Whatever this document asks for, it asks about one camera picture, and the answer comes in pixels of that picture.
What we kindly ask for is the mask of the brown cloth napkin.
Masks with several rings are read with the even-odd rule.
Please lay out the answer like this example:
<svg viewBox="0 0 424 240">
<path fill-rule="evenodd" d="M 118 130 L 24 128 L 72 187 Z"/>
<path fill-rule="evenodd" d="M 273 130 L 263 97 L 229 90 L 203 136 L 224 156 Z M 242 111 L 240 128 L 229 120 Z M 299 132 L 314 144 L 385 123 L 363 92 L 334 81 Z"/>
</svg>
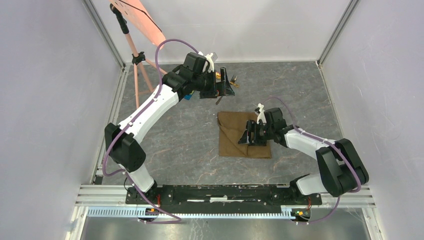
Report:
<svg viewBox="0 0 424 240">
<path fill-rule="evenodd" d="M 217 113 L 219 126 L 218 153 L 221 157 L 270 159 L 271 146 L 249 146 L 238 141 L 246 130 L 248 120 L 256 120 L 253 112 L 220 111 Z"/>
</svg>

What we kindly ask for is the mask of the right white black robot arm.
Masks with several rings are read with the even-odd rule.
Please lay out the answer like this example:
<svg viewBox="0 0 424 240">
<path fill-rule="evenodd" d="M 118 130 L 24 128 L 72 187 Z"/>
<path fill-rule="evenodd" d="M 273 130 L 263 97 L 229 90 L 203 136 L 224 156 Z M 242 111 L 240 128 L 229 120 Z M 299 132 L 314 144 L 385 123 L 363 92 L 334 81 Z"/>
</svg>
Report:
<svg viewBox="0 0 424 240">
<path fill-rule="evenodd" d="M 290 182 L 288 196 L 293 203 L 302 204 L 312 194 L 328 193 L 337 198 L 359 191 L 369 181 L 369 174 L 350 140 L 318 137 L 296 125 L 288 125 L 280 108 L 264 110 L 263 107 L 259 104 L 255 109 L 257 118 L 246 122 L 238 143 L 264 147 L 268 141 L 274 141 L 317 162 L 318 174 L 307 174 Z"/>
</svg>

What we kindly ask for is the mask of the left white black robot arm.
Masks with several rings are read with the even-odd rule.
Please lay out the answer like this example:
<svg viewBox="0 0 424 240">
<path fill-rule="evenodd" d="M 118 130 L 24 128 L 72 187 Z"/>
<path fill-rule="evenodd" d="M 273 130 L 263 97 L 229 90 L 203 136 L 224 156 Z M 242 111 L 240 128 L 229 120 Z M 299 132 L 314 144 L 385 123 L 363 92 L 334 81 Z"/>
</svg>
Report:
<svg viewBox="0 0 424 240">
<path fill-rule="evenodd" d="M 146 153 L 141 147 L 152 126 L 173 106 L 193 91 L 201 99 L 234 96 L 227 70 L 215 68 L 217 54 L 190 52 L 183 64 L 167 72 L 150 97 L 119 124 L 109 123 L 104 129 L 106 158 L 118 164 L 138 189 L 138 197 L 145 204 L 153 203 L 157 190 L 155 180 L 145 165 Z"/>
</svg>

